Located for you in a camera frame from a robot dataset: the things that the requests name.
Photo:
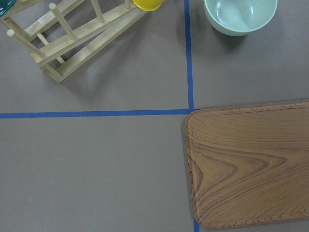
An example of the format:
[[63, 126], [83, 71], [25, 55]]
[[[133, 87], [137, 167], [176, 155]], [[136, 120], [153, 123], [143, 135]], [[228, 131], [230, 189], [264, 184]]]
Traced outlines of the brown wooden tray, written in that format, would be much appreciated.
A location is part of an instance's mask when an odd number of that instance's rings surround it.
[[210, 230], [309, 217], [307, 100], [196, 110], [184, 122], [196, 222]]

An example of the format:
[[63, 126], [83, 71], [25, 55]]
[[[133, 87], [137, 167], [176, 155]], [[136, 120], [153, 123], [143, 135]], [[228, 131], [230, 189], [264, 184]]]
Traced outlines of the yellow cup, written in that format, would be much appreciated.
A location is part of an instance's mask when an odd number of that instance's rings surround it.
[[165, 0], [132, 0], [132, 3], [139, 9], [147, 12], [157, 10]]

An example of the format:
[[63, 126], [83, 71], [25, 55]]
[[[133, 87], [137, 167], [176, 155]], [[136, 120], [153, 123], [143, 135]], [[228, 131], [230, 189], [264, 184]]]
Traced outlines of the light green bowl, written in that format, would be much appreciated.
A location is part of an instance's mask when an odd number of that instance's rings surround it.
[[273, 18], [276, 0], [205, 0], [207, 20], [218, 32], [245, 36], [268, 24]]

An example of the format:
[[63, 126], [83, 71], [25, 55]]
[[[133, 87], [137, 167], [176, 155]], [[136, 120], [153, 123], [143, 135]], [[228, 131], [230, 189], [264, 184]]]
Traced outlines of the wooden peg rack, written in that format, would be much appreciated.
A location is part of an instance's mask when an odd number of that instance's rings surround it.
[[22, 29], [12, 16], [37, 3], [36, 0], [14, 0], [0, 16], [0, 22], [8, 28], [8, 36], [20, 42], [40, 69], [58, 83], [147, 13], [130, 0], [103, 13], [99, 1], [91, 0], [95, 18], [72, 29], [65, 16], [86, 2], [63, 0], [59, 4], [50, 3], [46, 14]]

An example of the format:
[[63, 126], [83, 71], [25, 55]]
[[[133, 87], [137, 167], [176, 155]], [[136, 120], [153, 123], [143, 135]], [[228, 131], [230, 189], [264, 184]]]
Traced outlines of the dark green cup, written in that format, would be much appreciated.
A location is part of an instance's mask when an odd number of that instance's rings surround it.
[[0, 0], [0, 17], [4, 16], [16, 3], [16, 0]]

